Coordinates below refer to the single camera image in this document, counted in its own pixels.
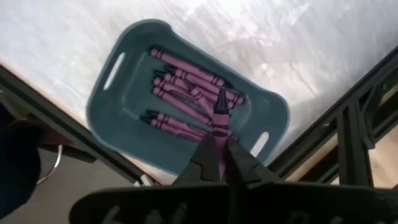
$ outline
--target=crayon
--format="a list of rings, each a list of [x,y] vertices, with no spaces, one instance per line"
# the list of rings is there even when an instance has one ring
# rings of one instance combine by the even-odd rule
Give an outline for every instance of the crayon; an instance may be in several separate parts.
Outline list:
[[[156,79],[156,78],[154,79],[152,84],[165,90],[166,92],[168,92],[171,95],[177,95],[177,96],[183,98],[184,100],[187,100],[190,103],[195,103],[195,104],[199,105],[199,103],[191,95],[191,93],[189,93],[187,90],[184,90],[183,88],[180,88],[180,87],[175,86],[167,81]]]
[[[213,108],[213,128],[211,130],[211,135],[213,136],[216,147],[218,149],[221,180],[224,180],[225,178],[225,163],[223,159],[223,154],[230,133],[231,131],[229,130],[229,109],[226,100],[226,94],[225,90],[221,89],[220,93],[218,94],[217,102],[214,104]]]
[[[152,50],[150,51],[150,54],[153,57],[161,59],[162,61],[167,62],[177,68],[181,68],[182,70],[190,72],[190,73],[194,74],[195,76],[201,78],[202,80],[205,80],[205,81],[215,84],[217,86],[224,86],[224,87],[228,87],[228,88],[232,87],[232,84],[230,82],[227,82],[226,80],[224,80],[220,77],[217,77],[213,74],[205,72],[205,71],[201,70],[200,68],[198,68],[194,65],[191,65],[188,62],[184,62],[183,60],[181,60],[177,57],[174,57],[174,56],[171,56],[171,55],[165,53],[162,50],[159,50],[157,48],[152,48]]]
[[[191,134],[191,133],[188,133],[188,132],[183,131],[181,129],[177,129],[177,128],[173,127],[173,126],[170,126],[168,124],[160,122],[157,119],[149,118],[149,117],[146,117],[146,116],[140,116],[139,118],[141,120],[143,120],[143,122],[151,125],[152,127],[155,127],[155,128],[157,128],[159,130],[162,130],[162,131],[166,131],[166,132],[168,132],[170,134],[173,134],[173,135],[175,135],[177,137],[189,139],[189,140],[197,142],[197,143],[199,143],[201,141],[201,137],[196,136],[196,135]]]
[[[212,83],[206,82],[192,74],[189,74],[186,71],[183,71],[179,68],[174,68],[174,67],[171,67],[168,65],[166,65],[164,68],[166,69],[166,71],[170,72],[171,74],[174,74],[176,77],[179,77],[182,80],[189,80],[193,84],[198,85],[216,95],[218,95],[218,93],[220,92],[219,86],[216,86]],[[232,91],[229,91],[229,90],[225,90],[225,92],[226,92],[226,97],[228,100],[231,100],[240,105],[244,103],[245,99],[242,96],[239,96],[237,93],[233,93]]]
[[[187,84],[189,92],[197,101],[197,103],[205,110],[207,115],[212,118],[213,117],[213,110],[211,109],[211,103],[206,100],[203,94],[198,90],[196,86],[194,86],[190,81],[186,80],[185,84]]]
[[[177,109],[183,111],[184,113],[188,114],[189,116],[197,119],[198,121],[202,122],[207,126],[211,126],[211,119],[206,117],[205,115],[197,112],[193,108],[189,107],[185,103],[182,103],[178,99],[174,98],[172,95],[168,94],[166,91],[161,90],[159,87],[154,86],[152,88],[152,93],[155,96],[158,96],[160,99],[170,103],[171,105],[175,106]]]
[[[145,113],[148,114],[152,118],[156,118],[160,122],[163,122],[163,123],[173,126],[175,128],[181,129],[188,133],[194,134],[196,136],[199,136],[200,138],[202,138],[205,134],[207,134],[207,132],[205,130],[195,127],[195,126],[188,124],[184,121],[181,121],[177,118],[173,118],[172,116],[169,116],[167,114],[163,114],[159,111],[145,110]]]
[[[156,75],[156,77],[154,79],[154,83],[155,82],[160,83],[164,79],[165,81],[167,81],[175,86],[178,86],[184,90],[187,90],[187,91],[189,90],[188,86],[187,86],[187,84],[185,84],[184,80],[182,80],[179,77],[176,77],[175,75],[172,75],[172,74],[164,72],[164,71],[158,71],[158,70],[154,71],[154,73]],[[205,96],[206,99],[208,99],[211,102],[211,104],[216,103],[217,97],[218,97],[216,94],[214,94],[208,90],[205,90],[204,88],[202,88],[200,86],[197,86],[197,88],[203,94],[203,96]],[[233,109],[234,107],[235,107],[235,103],[228,100],[228,108]]]

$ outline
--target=table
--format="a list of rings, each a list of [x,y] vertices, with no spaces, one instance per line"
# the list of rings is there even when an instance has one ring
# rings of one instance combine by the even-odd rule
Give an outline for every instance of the table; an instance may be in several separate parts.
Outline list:
[[[85,106],[118,35],[158,18],[262,88],[290,125],[276,158],[398,43],[395,0],[0,2],[0,63],[87,127]],[[127,158],[163,184],[175,176]]]

